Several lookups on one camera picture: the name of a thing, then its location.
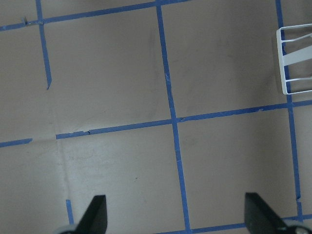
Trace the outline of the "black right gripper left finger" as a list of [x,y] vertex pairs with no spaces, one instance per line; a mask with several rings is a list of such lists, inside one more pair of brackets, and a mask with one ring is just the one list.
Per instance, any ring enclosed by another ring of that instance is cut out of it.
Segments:
[[96,195],[78,223],[76,234],[105,234],[108,226],[105,195]]

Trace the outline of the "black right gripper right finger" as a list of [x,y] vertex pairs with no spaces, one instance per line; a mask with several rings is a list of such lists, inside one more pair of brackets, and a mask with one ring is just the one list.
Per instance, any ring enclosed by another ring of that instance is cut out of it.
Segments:
[[251,234],[294,233],[257,193],[245,193],[244,223]]

